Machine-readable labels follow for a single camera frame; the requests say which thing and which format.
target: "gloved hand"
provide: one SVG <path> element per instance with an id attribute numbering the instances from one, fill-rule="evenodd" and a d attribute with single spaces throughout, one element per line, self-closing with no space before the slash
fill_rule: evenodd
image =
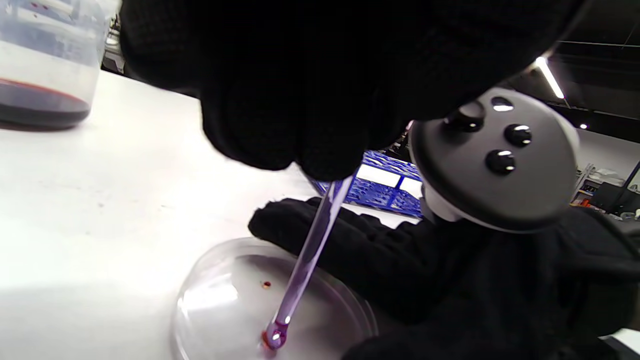
<path id="1" fill-rule="evenodd" d="M 199 94 L 224 155 L 329 181 L 529 66 L 587 1 L 123 0 L 120 41 L 140 78 Z"/>
<path id="2" fill-rule="evenodd" d="M 299 254 L 321 199 L 285 199 L 257 210 L 249 230 L 292 254 Z M 397 229 L 369 215 L 341 209 L 318 265 L 365 299 L 407 325 L 419 323 L 437 294 L 436 254 L 428 241 L 432 225 L 402 223 Z M 398 294 L 412 293 L 412 297 Z"/>
<path id="3" fill-rule="evenodd" d="M 319 202 L 269 203 L 249 229 L 298 254 Z M 585 344 L 631 319 L 640 279 L 640 256 L 600 220 L 572 209 L 546 231 L 507 234 L 464 220 L 390 229 L 342 209 L 319 266 L 407 325 L 343 359 L 549 359 L 567 347 L 585 353 Z"/>

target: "red liquid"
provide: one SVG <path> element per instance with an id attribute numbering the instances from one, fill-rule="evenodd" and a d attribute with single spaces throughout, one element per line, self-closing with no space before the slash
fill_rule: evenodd
<path id="1" fill-rule="evenodd" d="M 266 348 L 268 348 L 269 350 L 275 350 L 275 349 L 271 348 L 271 346 L 269 346 L 269 340 L 267 340 L 267 332 L 266 331 L 263 331 L 260 337 L 262 338 L 262 344 Z"/>
<path id="2" fill-rule="evenodd" d="M 63 129 L 84 120 L 90 110 L 71 95 L 0 79 L 0 122 Z"/>

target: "white table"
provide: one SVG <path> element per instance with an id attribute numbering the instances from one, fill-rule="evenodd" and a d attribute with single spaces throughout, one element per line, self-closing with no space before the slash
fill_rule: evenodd
<path id="1" fill-rule="evenodd" d="M 268 201 L 316 193 L 296 167 L 217 153 L 197 100 L 102 72 L 76 129 L 0 130 L 0 194 L 0 359 L 169 360 L 196 259 Z"/>

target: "clear petri dish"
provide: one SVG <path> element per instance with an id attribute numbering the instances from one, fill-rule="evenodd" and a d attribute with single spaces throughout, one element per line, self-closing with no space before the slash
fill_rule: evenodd
<path id="1" fill-rule="evenodd" d="M 295 258 L 255 238 L 227 241 L 202 256 L 173 316 L 176 360 L 331 360 L 378 334 L 371 307 L 316 269 L 291 320 L 287 343 L 268 350 L 260 335 L 280 305 Z"/>

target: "shelf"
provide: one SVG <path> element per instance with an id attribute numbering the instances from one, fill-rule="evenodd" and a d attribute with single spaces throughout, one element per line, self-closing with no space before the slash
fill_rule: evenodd
<path id="1" fill-rule="evenodd" d="M 590 177 L 585 177 L 584 180 L 588 180 L 588 181 L 591 181 L 592 183 L 596 183 L 596 184 L 602 184 L 604 182 L 602 180 L 592 179 Z"/>

